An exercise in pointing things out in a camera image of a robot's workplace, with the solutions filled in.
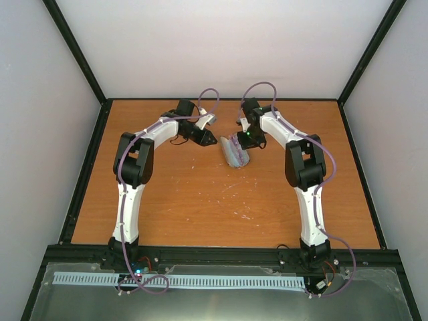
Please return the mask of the pink transparent sunglasses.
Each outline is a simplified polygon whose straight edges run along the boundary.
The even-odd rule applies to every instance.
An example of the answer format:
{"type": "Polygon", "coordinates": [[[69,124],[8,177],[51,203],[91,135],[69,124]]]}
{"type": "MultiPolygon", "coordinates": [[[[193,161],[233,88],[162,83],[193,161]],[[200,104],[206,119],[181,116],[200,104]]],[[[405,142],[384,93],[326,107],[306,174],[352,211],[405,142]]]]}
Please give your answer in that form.
{"type": "Polygon", "coordinates": [[[241,167],[246,166],[249,162],[249,155],[248,155],[248,152],[246,150],[243,150],[241,148],[240,144],[238,143],[237,133],[232,134],[230,136],[230,141],[236,146],[237,150],[239,151],[239,154],[241,155],[241,158],[242,158],[242,166],[241,167]]]}

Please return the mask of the plaid glasses case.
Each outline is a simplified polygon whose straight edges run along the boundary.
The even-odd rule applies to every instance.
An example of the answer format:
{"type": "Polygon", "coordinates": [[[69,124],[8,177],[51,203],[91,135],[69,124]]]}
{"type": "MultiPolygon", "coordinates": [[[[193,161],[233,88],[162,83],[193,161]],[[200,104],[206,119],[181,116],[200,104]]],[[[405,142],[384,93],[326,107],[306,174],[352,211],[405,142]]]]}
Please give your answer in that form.
{"type": "Polygon", "coordinates": [[[232,134],[228,138],[221,136],[219,143],[225,160],[231,168],[238,169],[249,163],[249,154],[246,150],[242,149],[237,134],[232,134]]]}

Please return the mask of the light blue cleaning cloth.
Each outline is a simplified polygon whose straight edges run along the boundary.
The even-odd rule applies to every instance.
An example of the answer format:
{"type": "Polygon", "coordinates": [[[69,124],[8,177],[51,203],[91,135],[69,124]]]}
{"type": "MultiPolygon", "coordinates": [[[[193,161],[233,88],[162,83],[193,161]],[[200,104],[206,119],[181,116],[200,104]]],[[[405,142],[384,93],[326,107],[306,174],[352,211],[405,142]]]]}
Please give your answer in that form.
{"type": "Polygon", "coordinates": [[[242,158],[236,146],[225,137],[221,137],[221,146],[227,164],[232,168],[241,167],[242,158]]]}

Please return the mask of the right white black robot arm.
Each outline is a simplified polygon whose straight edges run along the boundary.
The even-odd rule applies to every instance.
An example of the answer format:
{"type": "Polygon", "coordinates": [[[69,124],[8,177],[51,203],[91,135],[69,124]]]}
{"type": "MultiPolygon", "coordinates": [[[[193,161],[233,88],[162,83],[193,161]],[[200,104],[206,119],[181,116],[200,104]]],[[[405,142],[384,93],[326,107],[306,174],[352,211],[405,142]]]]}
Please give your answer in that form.
{"type": "Polygon", "coordinates": [[[244,99],[241,110],[244,116],[238,123],[242,131],[237,133],[241,149],[265,148],[268,134],[285,150],[286,180],[294,188],[300,208],[300,262],[305,269],[314,269],[331,253],[321,201],[326,176],[321,140],[292,126],[276,108],[261,107],[255,98],[244,99]]]}

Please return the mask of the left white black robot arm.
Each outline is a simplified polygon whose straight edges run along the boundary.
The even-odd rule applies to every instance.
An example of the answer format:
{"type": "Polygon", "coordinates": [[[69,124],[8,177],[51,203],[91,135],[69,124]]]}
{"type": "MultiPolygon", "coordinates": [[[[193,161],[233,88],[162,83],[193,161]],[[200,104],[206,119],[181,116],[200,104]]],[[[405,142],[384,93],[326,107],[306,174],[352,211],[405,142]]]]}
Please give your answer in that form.
{"type": "Polygon", "coordinates": [[[175,109],[161,114],[148,128],[121,135],[113,164],[118,210],[108,247],[124,269],[134,268],[139,261],[138,216],[144,188],[153,174],[156,148],[177,136],[199,146],[217,144],[207,129],[214,121],[212,110],[207,111],[190,100],[180,100],[175,109]]]}

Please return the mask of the metal front plate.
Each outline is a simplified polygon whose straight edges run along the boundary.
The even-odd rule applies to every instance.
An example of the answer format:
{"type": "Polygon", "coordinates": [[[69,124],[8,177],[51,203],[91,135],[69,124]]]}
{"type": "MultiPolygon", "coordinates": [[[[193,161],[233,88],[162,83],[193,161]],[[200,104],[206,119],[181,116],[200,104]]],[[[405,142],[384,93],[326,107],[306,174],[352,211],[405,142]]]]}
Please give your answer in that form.
{"type": "Polygon", "coordinates": [[[146,289],[118,286],[53,285],[55,272],[112,273],[97,264],[47,266],[30,320],[410,320],[411,311],[395,269],[346,270],[305,290],[170,289],[168,276],[297,276],[262,267],[176,265],[165,278],[141,271],[146,289]]]}

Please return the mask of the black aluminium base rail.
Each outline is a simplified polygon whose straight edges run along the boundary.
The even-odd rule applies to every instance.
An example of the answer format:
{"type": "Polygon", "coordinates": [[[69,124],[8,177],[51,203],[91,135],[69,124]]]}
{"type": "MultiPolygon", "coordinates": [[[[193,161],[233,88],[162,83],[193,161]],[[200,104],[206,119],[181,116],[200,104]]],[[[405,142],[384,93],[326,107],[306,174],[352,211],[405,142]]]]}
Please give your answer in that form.
{"type": "MultiPolygon", "coordinates": [[[[345,249],[333,249],[328,259],[312,264],[304,263],[299,249],[286,248],[139,246],[128,259],[133,269],[149,265],[160,273],[174,265],[257,266],[296,274],[320,273],[324,264],[333,264],[334,260],[338,261],[333,265],[336,271],[352,267],[352,258],[345,249]]],[[[98,263],[103,270],[126,270],[123,251],[106,245],[49,245],[41,265],[49,263],[98,263]]]]}

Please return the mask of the left black frame post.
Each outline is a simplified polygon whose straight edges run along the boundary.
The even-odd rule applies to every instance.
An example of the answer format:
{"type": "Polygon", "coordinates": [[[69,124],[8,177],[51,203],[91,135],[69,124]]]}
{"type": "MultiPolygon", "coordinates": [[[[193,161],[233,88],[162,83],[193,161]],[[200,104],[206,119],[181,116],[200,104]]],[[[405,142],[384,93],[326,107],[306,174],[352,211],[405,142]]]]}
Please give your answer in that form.
{"type": "Polygon", "coordinates": [[[93,94],[95,95],[97,101],[103,105],[106,103],[107,98],[105,97],[83,51],[81,50],[72,30],[70,29],[70,26],[68,22],[66,21],[66,18],[64,17],[64,14],[62,13],[62,10],[60,9],[60,6],[58,5],[57,1],[54,0],[43,0],[43,4],[45,5],[45,8],[47,9],[49,15],[51,16],[53,22],[55,23],[58,31],[60,32],[63,40],[65,41],[68,49],[70,50],[71,54],[73,55],[76,63],[78,64],[79,68],[81,69],[90,89],[92,90],[93,94]]]}

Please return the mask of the black frame post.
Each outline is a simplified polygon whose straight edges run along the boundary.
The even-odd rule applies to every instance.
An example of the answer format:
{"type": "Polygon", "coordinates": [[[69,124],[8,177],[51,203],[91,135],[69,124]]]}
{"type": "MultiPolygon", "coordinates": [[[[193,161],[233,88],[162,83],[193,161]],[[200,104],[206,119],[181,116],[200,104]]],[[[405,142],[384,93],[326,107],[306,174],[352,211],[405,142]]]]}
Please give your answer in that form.
{"type": "Polygon", "coordinates": [[[105,97],[83,51],[81,50],[72,30],[70,29],[70,26],[68,22],[66,21],[66,18],[64,17],[64,14],[62,13],[62,10],[60,9],[60,6],[58,5],[57,1],[54,0],[43,0],[43,4],[45,5],[45,8],[47,9],[49,15],[51,16],[53,22],[55,23],[58,31],[60,32],[63,40],[65,41],[68,49],[70,50],[71,54],[73,55],[76,63],[78,64],[79,68],[81,69],[90,89],[92,90],[93,94],[95,95],[97,101],[103,105],[106,103],[107,98],[105,97]]]}
{"type": "Polygon", "coordinates": [[[399,16],[406,2],[406,0],[391,1],[391,4],[389,5],[383,18],[381,19],[381,22],[376,28],[357,65],[352,71],[344,89],[342,90],[341,94],[337,99],[339,107],[343,108],[347,100],[350,98],[352,92],[356,88],[356,85],[362,78],[364,71],[375,56],[378,48],[381,46],[383,40],[387,36],[388,32],[390,31],[391,27],[393,26],[395,20],[399,16]]]}

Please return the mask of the right black frame post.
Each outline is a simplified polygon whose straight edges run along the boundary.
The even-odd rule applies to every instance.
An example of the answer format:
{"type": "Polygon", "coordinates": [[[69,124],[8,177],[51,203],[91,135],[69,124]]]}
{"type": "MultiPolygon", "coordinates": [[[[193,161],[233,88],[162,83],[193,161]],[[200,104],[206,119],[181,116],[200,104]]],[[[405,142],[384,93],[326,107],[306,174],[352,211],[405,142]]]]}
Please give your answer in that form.
{"type": "Polygon", "coordinates": [[[342,90],[341,94],[337,99],[339,107],[343,108],[347,100],[350,98],[352,92],[356,88],[356,85],[362,78],[364,71],[375,56],[378,48],[381,46],[383,40],[387,36],[388,32],[390,31],[391,27],[393,26],[395,20],[399,16],[406,2],[406,0],[391,1],[391,4],[389,5],[383,18],[381,19],[381,22],[376,28],[357,65],[352,71],[344,89],[342,90]]]}

